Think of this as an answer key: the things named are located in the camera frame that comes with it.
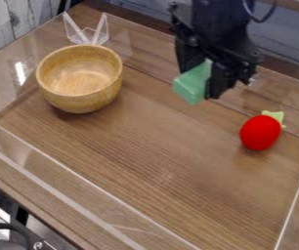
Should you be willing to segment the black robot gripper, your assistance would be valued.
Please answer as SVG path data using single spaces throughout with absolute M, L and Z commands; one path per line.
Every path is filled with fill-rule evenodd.
M 179 72 L 211 61 L 206 98 L 218 99 L 235 81 L 257 73 L 259 50 L 247 33 L 250 16 L 242 3 L 170 3 L 174 51 Z

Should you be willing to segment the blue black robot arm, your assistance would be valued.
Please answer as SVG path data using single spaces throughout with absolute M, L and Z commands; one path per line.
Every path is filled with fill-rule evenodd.
M 169 14 L 179 70 L 173 91 L 189 104 L 217 99 L 238 82 L 250 82 L 261 62 L 242 0 L 173 2 Z

